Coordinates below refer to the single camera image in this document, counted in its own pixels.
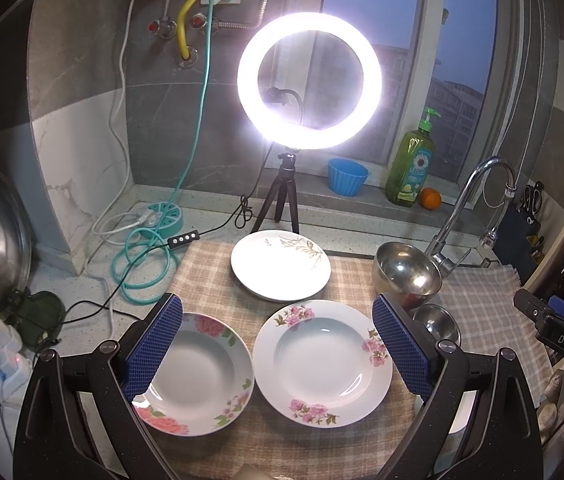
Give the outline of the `black inline light remote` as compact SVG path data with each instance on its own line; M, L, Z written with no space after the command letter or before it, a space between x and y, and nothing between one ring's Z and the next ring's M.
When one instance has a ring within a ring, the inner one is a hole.
M197 230L190 232L179 233L177 235L171 236L167 240L167 245L171 250L175 250L179 247L189 245L200 238L200 233Z

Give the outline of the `dark green object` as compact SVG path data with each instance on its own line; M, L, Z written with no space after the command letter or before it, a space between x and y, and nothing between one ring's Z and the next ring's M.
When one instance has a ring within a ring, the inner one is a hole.
M10 310L16 331L26 348L39 350L58 342L66 310L53 292L14 292Z

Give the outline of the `beige plaid cloth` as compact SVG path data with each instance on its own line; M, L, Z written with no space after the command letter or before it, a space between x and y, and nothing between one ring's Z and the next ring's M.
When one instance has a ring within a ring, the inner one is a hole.
M414 399L372 323L348 328L340 304L371 315L369 259L330 259L314 301L284 306L252 295L231 270L228 243L198 242L169 289L189 312L218 318L252 352L255 391L236 422L205 437L152 435L179 474L229 479L241 466L289 479L372 479L414 417Z

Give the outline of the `large steel bowl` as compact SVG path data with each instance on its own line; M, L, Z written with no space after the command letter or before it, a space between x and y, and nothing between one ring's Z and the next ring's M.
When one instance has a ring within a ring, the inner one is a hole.
M372 282L378 295L409 311L425 304L442 289L442 274L418 248L403 242L387 242L376 250Z

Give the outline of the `white plate gold leaves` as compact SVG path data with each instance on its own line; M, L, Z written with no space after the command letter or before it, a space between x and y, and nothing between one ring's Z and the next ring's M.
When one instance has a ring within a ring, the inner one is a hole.
M248 234L233 247L231 269L254 295L274 302L313 297L329 283L328 255L306 236L281 230Z

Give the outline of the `pink flower floral plate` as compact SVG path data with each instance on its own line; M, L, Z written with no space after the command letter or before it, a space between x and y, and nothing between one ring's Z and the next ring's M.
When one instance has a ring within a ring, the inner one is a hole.
M359 422L383 402L393 360L370 318L330 300L290 304L262 324L256 385L279 414L319 429Z

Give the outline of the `grey plaid cloth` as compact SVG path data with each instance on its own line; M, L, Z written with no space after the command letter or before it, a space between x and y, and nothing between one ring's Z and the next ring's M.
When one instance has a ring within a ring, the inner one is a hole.
M535 325L514 307L520 288L513 266L461 266L444 279L432 303L444 307L457 322L463 350L492 356L503 347L513 349L532 400L538 403L552 366L546 347L536 338Z

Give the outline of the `teal round power strip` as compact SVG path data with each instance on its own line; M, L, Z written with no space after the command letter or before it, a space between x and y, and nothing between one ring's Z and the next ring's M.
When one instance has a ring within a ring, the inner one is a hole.
M158 235L169 238L178 234L183 227L183 213L181 208L173 203L152 203L140 215L140 235L151 238Z

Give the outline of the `orange fruit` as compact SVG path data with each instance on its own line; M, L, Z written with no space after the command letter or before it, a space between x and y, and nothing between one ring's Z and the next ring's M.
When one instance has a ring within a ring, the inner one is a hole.
M419 195L420 205L427 210L435 210L442 204L442 196L434 188L424 188Z

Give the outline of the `red steel small bowl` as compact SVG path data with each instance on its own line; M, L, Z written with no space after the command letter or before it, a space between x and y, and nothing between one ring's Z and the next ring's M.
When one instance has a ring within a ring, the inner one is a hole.
M461 344L460 327L454 317L439 304L422 304L412 311L412 318L420 322L436 339L448 339Z

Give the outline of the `blue ribbed cup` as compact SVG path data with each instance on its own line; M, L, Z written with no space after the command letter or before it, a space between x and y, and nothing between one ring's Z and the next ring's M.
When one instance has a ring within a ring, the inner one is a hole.
M354 160L332 158L328 161L329 189L340 196L356 196L369 174L365 166Z

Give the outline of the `green dish soap bottle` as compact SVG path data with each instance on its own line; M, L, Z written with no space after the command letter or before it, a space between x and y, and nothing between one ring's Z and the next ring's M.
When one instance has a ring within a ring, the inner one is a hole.
M402 137L385 185L385 195L393 204L411 207L422 191L435 153L431 138L433 116L440 114L425 107L418 128Z

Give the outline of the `red rose floral plate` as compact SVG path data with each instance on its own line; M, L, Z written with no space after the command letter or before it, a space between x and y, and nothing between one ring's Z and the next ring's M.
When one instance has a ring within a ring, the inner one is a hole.
M187 313L151 385L132 405L153 429L201 437L235 422L253 389L252 357L239 334L216 318Z

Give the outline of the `black knife block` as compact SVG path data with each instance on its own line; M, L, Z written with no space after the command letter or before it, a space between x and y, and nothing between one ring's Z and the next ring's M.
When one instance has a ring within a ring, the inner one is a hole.
M544 184L541 181L526 185L517 204L510 204L498 227L494 252L502 264L510 264L524 284L537 269L532 256L539 252L544 238L539 236L539 213Z

